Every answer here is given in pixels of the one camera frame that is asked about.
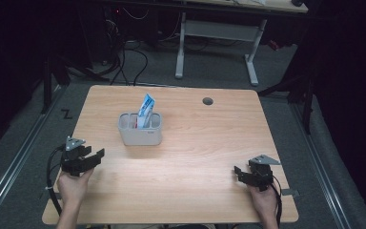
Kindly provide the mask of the desk with white legs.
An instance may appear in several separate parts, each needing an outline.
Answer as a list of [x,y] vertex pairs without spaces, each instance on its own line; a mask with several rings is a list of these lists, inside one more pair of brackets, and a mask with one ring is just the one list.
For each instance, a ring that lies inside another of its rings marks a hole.
[[[187,36],[207,37],[251,42],[253,46],[244,55],[252,86],[258,85],[254,68],[254,56],[265,30],[268,18],[298,17],[308,14],[304,0],[102,0],[123,7],[140,7],[155,10],[178,10],[180,17],[179,48],[176,57],[175,74],[178,79],[184,75],[185,38]],[[188,19],[188,13],[218,14],[220,16],[259,17],[255,25],[212,22],[206,19]]]

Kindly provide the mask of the red and blue toothpaste tube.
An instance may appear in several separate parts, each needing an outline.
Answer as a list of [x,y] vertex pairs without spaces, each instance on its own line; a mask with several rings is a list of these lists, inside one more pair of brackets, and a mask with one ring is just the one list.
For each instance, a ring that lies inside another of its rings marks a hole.
[[138,129],[146,128],[149,125],[153,113],[155,100],[150,94],[146,94],[141,107],[137,113],[136,127]]

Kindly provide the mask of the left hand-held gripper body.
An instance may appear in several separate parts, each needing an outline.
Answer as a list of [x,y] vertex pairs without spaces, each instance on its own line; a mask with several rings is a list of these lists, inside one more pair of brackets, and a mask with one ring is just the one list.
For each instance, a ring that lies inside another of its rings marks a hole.
[[83,159],[87,156],[78,154],[78,147],[85,146],[84,139],[78,139],[68,136],[61,156],[61,169],[74,177],[79,177],[82,171]]

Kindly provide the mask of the person's left hand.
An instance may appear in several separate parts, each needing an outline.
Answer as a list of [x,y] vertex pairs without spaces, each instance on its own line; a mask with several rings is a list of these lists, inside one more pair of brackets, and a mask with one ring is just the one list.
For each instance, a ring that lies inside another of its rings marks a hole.
[[92,173],[93,169],[83,173],[81,177],[74,177],[66,172],[60,173],[57,186],[65,209],[76,209],[81,206]]

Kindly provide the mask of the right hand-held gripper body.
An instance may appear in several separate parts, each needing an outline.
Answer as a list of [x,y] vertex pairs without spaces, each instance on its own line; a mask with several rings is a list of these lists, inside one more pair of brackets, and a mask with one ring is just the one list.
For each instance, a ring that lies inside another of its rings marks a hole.
[[266,191],[274,181],[272,165],[280,165],[280,162],[265,155],[251,158],[249,160],[251,169],[249,185],[257,187],[260,191]]

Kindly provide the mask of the grey plastic holder box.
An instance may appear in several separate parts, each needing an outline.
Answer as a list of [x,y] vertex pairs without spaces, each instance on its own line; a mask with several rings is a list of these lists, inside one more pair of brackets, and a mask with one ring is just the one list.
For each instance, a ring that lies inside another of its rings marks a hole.
[[162,141],[162,115],[154,113],[147,125],[138,128],[137,114],[123,113],[118,118],[118,131],[126,146],[155,146]]

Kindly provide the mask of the metal floor rail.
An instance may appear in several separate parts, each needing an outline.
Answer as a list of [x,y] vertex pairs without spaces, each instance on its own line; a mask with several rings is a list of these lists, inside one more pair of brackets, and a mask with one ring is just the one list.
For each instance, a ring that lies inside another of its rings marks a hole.
[[303,138],[307,144],[308,148],[307,152],[309,154],[309,157],[311,158],[315,170],[315,176],[319,182],[319,185],[326,199],[326,202],[330,208],[332,216],[334,217],[337,229],[350,229],[351,227],[350,221],[348,220],[344,212],[344,209],[340,202],[339,196],[334,188],[334,185],[331,182],[330,177],[328,176],[328,173],[325,170],[325,167],[321,161],[321,158],[319,156],[313,138],[310,134],[306,132],[303,126],[301,111],[297,105],[290,104],[289,107],[292,111],[293,116],[295,117],[296,125],[300,130],[300,132],[302,133]]
[[48,119],[49,115],[53,107],[56,105],[58,99],[63,95],[65,91],[64,87],[57,88],[51,97],[51,103],[45,106],[43,112],[38,116],[35,123],[31,127],[30,131],[28,132],[27,136],[25,137],[21,147],[16,152],[13,160],[11,161],[9,167],[5,170],[4,174],[0,178],[0,205],[2,204],[3,200],[5,199],[7,193],[9,192],[12,184],[18,177],[21,169],[23,168],[26,160],[28,159],[29,155],[31,154],[31,149],[35,144],[35,139],[41,132],[46,120]]

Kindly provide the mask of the black metal stand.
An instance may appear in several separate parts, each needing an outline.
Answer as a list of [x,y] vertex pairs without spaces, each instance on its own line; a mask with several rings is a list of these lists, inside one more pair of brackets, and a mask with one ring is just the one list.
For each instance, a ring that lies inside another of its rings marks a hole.
[[309,135],[313,93],[315,85],[314,57],[298,47],[281,81],[257,94],[266,96],[273,92],[288,92],[289,103],[303,103],[302,127]]
[[71,79],[68,74],[68,67],[71,67],[83,75],[97,81],[107,81],[107,78],[104,78],[104,75],[110,72],[110,70],[105,70],[104,72],[95,73],[82,65],[76,64],[63,55],[49,54],[44,62],[42,114],[47,114],[49,112],[49,108],[53,104],[51,78],[54,77],[59,86],[68,86],[71,83]]

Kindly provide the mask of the person's right hand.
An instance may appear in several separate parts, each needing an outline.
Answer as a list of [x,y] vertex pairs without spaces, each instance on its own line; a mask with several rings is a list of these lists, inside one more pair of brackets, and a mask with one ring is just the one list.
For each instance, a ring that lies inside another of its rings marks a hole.
[[275,220],[277,200],[275,190],[268,187],[265,191],[260,191],[257,187],[248,187],[253,200],[254,208],[262,220]]

